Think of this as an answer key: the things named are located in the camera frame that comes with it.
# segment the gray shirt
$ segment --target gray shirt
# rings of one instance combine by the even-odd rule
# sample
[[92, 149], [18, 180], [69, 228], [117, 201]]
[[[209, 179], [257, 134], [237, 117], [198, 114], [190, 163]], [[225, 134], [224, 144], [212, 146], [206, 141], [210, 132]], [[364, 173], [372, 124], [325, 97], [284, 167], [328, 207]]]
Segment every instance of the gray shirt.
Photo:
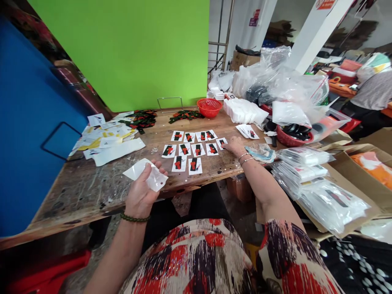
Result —
[[383, 110], [392, 101], [392, 71], [371, 77], [351, 99], [351, 103], [370, 110]]

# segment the bracelet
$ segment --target bracelet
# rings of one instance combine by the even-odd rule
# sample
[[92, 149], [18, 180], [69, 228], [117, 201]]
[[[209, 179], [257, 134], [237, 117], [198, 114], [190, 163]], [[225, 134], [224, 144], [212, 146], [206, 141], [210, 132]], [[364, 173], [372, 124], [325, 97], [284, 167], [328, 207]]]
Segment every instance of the bracelet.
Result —
[[131, 223], [145, 223], [151, 218], [151, 216], [148, 216], [147, 218], [133, 218], [124, 214], [123, 212], [120, 214], [120, 217], [123, 220], [129, 221]]
[[240, 165], [242, 166], [245, 162], [247, 162], [248, 160], [251, 160], [251, 159], [256, 160], [254, 157], [251, 157], [251, 158], [249, 158], [249, 159], [245, 159], [242, 163], [240, 163]]
[[238, 158], [238, 162], [240, 162], [241, 157], [243, 157], [243, 156], [245, 156], [245, 155], [248, 155], [248, 154], [250, 154], [250, 153], [248, 152], [248, 153], [245, 153], [245, 154], [241, 155], [241, 156]]

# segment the red plastic basket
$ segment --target red plastic basket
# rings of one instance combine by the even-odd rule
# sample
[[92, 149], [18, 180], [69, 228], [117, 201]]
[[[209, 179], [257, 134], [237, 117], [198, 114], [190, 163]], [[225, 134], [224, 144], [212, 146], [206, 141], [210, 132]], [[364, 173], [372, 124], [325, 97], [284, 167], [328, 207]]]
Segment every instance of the red plastic basket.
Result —
[[309, 133], [310, 139], [308, 141], [301, 141], [301, 140], [294, 139], [290, 135], [287, 135], [280, 126], [277, 126], [276, 132], [278, 134], [277, 135], [278, 141], [287, 147], [299, 147], [304, 145], [305, 143], [311, 143], [313, 141], [312, 133]]
[[197, 102], [197, 106], [200, 109], [200, 113], [207, 118], [213, 118], [218, 115], [219, 110], [222, 109], [222, 103], [215, 99], [200, 99]]

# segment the green wall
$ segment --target green wall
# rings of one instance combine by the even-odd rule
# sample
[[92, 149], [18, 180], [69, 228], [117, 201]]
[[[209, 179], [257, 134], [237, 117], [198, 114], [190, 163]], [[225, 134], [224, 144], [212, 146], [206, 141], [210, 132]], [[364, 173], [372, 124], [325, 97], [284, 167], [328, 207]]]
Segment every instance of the green wall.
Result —
[[112, 111], [205, 97], [208, 0], [29, 2]]

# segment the worn wooden tabletop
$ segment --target worn wooden tabletop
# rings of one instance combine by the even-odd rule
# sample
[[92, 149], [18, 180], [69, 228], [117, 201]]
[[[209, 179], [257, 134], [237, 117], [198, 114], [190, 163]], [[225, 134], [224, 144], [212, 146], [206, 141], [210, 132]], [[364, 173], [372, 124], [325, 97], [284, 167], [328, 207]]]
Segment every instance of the worn wooden tabletop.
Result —
[[[16, 236], [0, 239], [0, 250], [119, 213], [124, 207], [131, 184], [131, 180], [124, 176], [123, 172], [142, 158], [160, 160], [163, 167], [169, 171], [169, 179], [160, 193], [160, 198], [189, 192], [243, 172], [238, 161], [227, 150], [219, 150], [219, 156], [202, 156], [202, 174], [189, 176], [188, 171], [171, 172], [174, 159], [161, 156], [164, 145], [171, 144], [173, 131], [197, 132], [212, 129], [218, 138], [227, 140], [232, 136], [241, 136], [235, 128], [237, 124], [231, 122], [223, 109], [212, 119], [180, 120], [169, 124], [172, 115], [173, 113], [162, 114], [158, 111], [155, 126], [145, 129], [143, 135], [136, 135], [143, 140], [146, 147], [104, 166], [96, 167], [93, 159], [85, 160], [82, 152], [78, 151], [74, 158], [81, 159], [64, 164], [28, 228]], [[260, 139], [243, 138], [245, 144], [257, 146], [259, 143], [265, 143], [263, 132], [254, 125], [253, 129]], [[284, 147], [278, 142], [278, 147], [274, 149], [282, 148]]]

